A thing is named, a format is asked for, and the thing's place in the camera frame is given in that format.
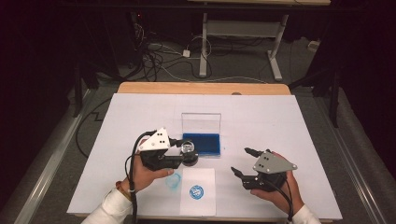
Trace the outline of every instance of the white sleeve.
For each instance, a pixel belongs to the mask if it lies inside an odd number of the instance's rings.
[[[294,215],[293,224],[320,224],[319,219],[306,204]]]
[[[82,224],[121,224],[131,209],[132,203],[117,189],[113,189]]]

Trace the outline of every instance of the table surface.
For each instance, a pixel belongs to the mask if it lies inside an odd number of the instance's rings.
[[[236,4],[265,4],[265,5],[300,5],[300,6],[328,6],[330,0],[189,0],[207,3],[236,3]]]
[[[231,95],[236,92],[242,95]],[[194,166],[216,171],[217,214],[181,216],[181,189],[165,189],[164,178],[137,195],[139,218],[284,220],[286,214],[250,195],[231,172],[233,166],[245,175],[255,175],[251,167],[257,159],[245,153],[244,147],[270,148],[297,164],[299,168],[294,175],[304,202],[321,221],[342,218],[300,108],[288,87],[235,83],[122,83],[112,99],[67,213],[89,214],[114,187],[115,181],[123,179],[123,164],[131,153],[133,136],[161,128],[158,127],[161,124],[170,137],[179,138],[183,112],[221,114],[220,159],[200,158]],[[181,165],[176,173],[181,175],[183,168]]]

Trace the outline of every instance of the white paper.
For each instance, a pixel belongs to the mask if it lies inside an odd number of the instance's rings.
[[[213,168],[184,168],[180,214],[212,217],[216,215],[216,178]]]

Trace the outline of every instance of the hand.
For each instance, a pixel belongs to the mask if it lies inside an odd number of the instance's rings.
[[[163,178],[169,175],[172,175],[173,169],[161,169],[158,171],[150,171],[147,167],[145,167],[140,159],[140,156],[137,154],[134,155],[134,190],[138,192],[139,190],[145,189],[148,187],[155,179]],[[125,192],[129,192],[129,180],[125,178],[121,182],[121,187],[125,190]]]
[[[274,155],[277,155],[278,157],[283,158],[281,155],[273,152]],[[296,179],[294,178],[293,172],[292,171],[287,171],[286,172],[286,177],[290,186],[290,192],[291,192],[291,199],[293,202],[293,214],[296,214],[303,206],[304,202],[303,199],[301,198],[300,191],[298,188],[298,184]],[[289,196],[289,187],[287,183],[285,183],[282,188],[283,192],[285,192],[286,195]],[[273,203],[277,208],[285,212],[286,214],[289,213],[289,204],[286,201],[286,199],[278,192],[278,191],[273,191],[273,192],[267,192],[261,189],[252,189],[250,191],[251,194],[256,195],[257,197],[264,199],[266,201],[270,201]]]

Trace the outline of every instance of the blue sticker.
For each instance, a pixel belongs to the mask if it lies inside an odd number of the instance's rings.
[[[190,189],[190,196],[195,200],[200,200],[204,196],[204,189],[201,186],[195,185]]]

